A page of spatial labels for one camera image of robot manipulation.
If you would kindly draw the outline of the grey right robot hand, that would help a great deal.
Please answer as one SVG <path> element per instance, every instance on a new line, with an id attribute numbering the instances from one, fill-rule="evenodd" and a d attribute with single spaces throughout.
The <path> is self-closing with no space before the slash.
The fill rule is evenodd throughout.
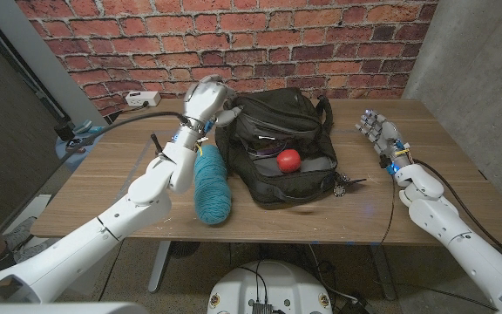
<path id="1" fill-rule="evenodd" d="M 367 109 L 356 129 L 368 138 L 379 155 L 398 156 L 410 148 L 396 125 L 375 110 Z"/>

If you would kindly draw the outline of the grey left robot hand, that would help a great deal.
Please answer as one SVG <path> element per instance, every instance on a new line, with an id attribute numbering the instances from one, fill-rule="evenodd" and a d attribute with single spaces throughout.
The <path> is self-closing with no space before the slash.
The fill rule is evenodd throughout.
<path id="1" fill-rule="evenodd" d="M 242 112 L 241 106 L 222 110 L 235 99 L 235 91 L 223 83 L 220 75 L 213 74 L 191 85 L 184 98 L 184 115 L 191 127 L 208 133 L 213 126 L 227 126 Z"/>

